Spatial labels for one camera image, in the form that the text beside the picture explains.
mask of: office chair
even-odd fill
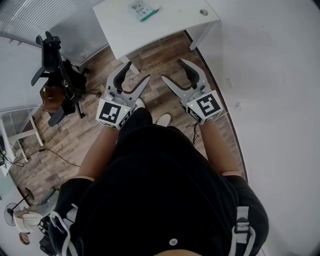
[[[58,36],[52,36],[48,31],[45,32],[46,39],[43,40],[40,35],[35,39],[35,42],[41,46],[41,64],[42,67],[36,72],[31,80],[31,86],[34,86],[39,78],[48,78],[48,81],[40,90],[40,95],[43,97],[43,88],[47,87],[62,87],[66,92],[66,99],[55,113],[49,113],[51,118],[48,124],[53,127],[61,122],[61,120],[75,111],[80,118],[84,118],[85,114],[81,113],[79,101],[84,100],[83,95],[96,95],[100,97],[99,92],[87,92],[86,73],[89,70],[85,68],[82,73],[79,73],[79,67],[73,66],[67,59],[63,61],[59,50],[60,39]]]

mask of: backpack strap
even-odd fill
[[[248,220],[249,207],[238,206],[236,213],[236,224],[232,228],[231,248],[228,256],[235,256],[237,253],[237,244],[247,244],[243,256],[249,256],[254,246],[256,232],[250,226]]]

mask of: button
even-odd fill
[[[170,244],[171,246],[175,246],[177,243],[178,243],[178,240],[175,239],[175,238],[173,238],[173,239],[171,239],[171,240],[169,241],[169,244]]]

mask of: white shoe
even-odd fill
[[[171,120],[171,115],[169,113],[166,113],[159,118],[159,120],[156,122],[156,125],[167,127],[168,124],[170,123],[170,120]]]
[[[144,102],[142,101],[142,99],[138,98],[136,101],[135,101],[135,104],[136,104],[136,108],[134,109],[134,111],[136,111],[138,108],[146,108]]]

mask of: wooden floor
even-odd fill
[[[181,32],[133,52],[128,57],[141,71],[141,74],[135,75],[129,71],[123,85],[128,91],[141,78],[150,74],[150,83],[145,88],[141,98],[146,108],[151,112],[153,121],[156,122],[163,114],[170,113],[172,116],[170,125],[176,126],[191,139],[194,134],[193,128],[187,129],[186,126],[195,123],[195,120],[179,106],[179,99],[161,79],[161,74],[165,74],[180,85],[189,86],[184,70],[177,63],[179,58],[183,58],[205,70],[208,81],[214,89],[215,85],[201,58],[196,51],[190,51],[189,46],[189,39]],[[121,62],[115,59],[110,47],[102,50],[86,62],[82,68],[90,69],[90,74],[86,75],[87,91],[103,92],[108,76],[120,64]],[[40,136],[44,140],[44,147],[53,150],[68,161],[80,165],[103,127],[96,121],[98,103],[99,100],[95,96],[87,95],[85,101],[80,103],[81,110],[86,115],[85,118],[79,119],[77,113],[74,113],[68,115],[59,125],[53,128],[48,125],[49,114],[39,109],[34,117]],[[227,116],[219,118],[216,123],[243,173],[238,146]],[[41,148],[35,136],[27,137],[23,144],[27,155]],[[197,139],[195,147],[206,156],[201,137]],[[74,176],[77,171],[78,167],[67,164],[49,151],[44,151],[31,156],[30,161],[23,168],[12,167],[10,173],[17,186],[21,189],[28,187],[33,192],[35,201],[31,201],[31,203],[36,203],[50,187],[60,185]]]

